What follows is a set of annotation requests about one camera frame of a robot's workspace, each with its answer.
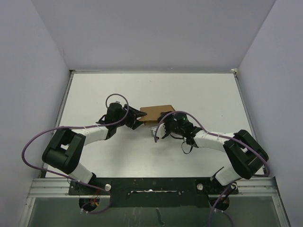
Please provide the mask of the brown cardboard paper box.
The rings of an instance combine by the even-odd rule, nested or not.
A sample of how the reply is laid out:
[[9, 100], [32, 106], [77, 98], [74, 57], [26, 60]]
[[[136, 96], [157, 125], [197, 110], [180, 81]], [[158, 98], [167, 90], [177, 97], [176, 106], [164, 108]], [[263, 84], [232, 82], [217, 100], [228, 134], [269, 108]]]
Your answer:
[[139, 121], [143, 122], [144, 125], [154, 126], [158, 124], [158, 118], [161, 116], [161, 113], [172, 112], [175, 109], [172, 105], [159, 105], [141, 107], [140, 111], [147, 113], [147, 115], [141, 117]]

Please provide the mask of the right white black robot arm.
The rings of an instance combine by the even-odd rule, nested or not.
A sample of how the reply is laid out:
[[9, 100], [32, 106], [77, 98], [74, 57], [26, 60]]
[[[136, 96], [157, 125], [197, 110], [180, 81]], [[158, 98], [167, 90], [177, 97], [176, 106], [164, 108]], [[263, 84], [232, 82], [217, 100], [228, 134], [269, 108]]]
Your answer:
[[235, 133], [208, 131], [194, 116], [173, 111], [161, 113], [158, 125], [151, 131], [155, 142], [176, 134], [192, 148], [224, 152], [230, 163], [221, 167], [210, 182], [211, 189], [216, 193], [222, 193], [228, 184], [242, 178], [250, 179], [259, 169], [268, 167], [268, 154], [246, 130]]

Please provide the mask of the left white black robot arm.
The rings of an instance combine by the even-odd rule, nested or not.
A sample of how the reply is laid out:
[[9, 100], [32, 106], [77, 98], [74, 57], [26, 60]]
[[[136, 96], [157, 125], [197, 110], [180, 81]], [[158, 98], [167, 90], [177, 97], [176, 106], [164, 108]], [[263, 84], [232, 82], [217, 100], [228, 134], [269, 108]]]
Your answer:
[[96, 127], [58, 129], [47, 145], [42, 161], [79, 181], [79, 188], [85, 194], [92, 194], [96, 189], [96, 182], [93, 180], [96, 176], [80, 163], [84, 146], [110, 139], [117, 128], [124, 125], [135, 130], [143, 124], [138, 118], [146, 115], [147, 113], [130, 106], [111, 103]]

